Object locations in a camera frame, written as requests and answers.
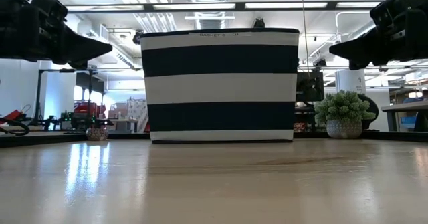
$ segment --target small pot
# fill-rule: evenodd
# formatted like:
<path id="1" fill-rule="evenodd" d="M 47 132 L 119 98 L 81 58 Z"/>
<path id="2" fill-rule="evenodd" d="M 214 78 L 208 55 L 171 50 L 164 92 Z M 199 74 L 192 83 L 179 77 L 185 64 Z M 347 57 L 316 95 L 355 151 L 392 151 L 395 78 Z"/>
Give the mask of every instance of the small pot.
<path id="1" fill-rule="evenodd" d="M 362 133 L 361 121 L 327 121 L 327 133 L 331 138 L 358 138 Z"/>
<path id="2" fill-rule="evenodd" d="M 89 128 L 86 130 L 86 137 L 90 141 L 107 140 L 108 131 L 105 128 Z"/>

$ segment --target desk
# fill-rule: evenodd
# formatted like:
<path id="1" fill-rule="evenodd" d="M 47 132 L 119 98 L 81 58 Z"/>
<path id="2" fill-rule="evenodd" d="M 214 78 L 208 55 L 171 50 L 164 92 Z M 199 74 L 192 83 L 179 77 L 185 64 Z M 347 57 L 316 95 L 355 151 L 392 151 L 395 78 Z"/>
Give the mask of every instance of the desk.
<path id="1" fill-rule="evenodd" d="M 392 106 L 384 106 L 381 107 L 383 112 L 388 114 L 388 129 L 389 131 L 397 131 L 397 112 L 418 112 L 419 115 L 427 115 L 428 114 L 428 101 L 418 101 L 412 103 L 405 104 L 395 104 Z"/>
<path id="2" fill-rule="evenodd" d="M 129 128 L 128 126 L 126 126 L 126 129 L 130 129 L 130 125 L 132 123 L 134 123 L 134 133 L 138 132 L 138 120 L 127 120 L 127 119 L 120 119 L 120 120 L 114 120 L 114 119 L 109 119 L 109 121 L 116 123 L 116 128 L 117 128 L 117 123 L 127 123 L 129 124 Z"/>

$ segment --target white stripe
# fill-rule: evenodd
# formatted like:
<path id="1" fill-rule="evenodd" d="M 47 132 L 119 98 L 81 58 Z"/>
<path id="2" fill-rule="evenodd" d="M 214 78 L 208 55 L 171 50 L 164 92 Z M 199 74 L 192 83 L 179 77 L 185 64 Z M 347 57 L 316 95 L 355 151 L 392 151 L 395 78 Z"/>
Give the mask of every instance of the white stripe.
<path id="1" fill-rule="evenodd" d="M 294 130 L 150 131 L 151 140 L 236 141 L 292 140 Z"/>
<path id="2" fill-rule="evenodd" d="M 286 45 L 298 46 L 299 33 L 245 32 L 245 33 L 190 33 L 153 36 L 141 39 L 141 50 L 206 45 Z"/>
<path id="3" fill-rule="evenodd" d="M 145 80 L 148 104 L 296 101 L 297 74 L 191 74 Z"/>

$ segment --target label on bin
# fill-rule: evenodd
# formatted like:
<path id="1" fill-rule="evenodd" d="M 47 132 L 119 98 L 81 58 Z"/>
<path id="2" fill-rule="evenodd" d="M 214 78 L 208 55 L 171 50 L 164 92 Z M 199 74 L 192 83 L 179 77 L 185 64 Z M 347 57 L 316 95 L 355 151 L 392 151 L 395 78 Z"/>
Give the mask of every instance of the label on bin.
<path id="1" fill-rule="evenodd" d="M 243 37 L 251 36 L 250 33 L 189 33 L 190 36 L 195 37 Z"/>

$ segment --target striped fabric bin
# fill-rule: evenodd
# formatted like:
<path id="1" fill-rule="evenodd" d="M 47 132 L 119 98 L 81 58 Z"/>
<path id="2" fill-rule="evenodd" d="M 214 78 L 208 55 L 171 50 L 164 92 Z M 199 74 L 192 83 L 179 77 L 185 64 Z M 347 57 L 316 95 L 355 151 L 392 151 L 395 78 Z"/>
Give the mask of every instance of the striped fabric bin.
<path id="1" fill-rule="evenodd" d="M 152 141 L 292 141 L 298 40 L 268 28 L 143 35 Z"/>

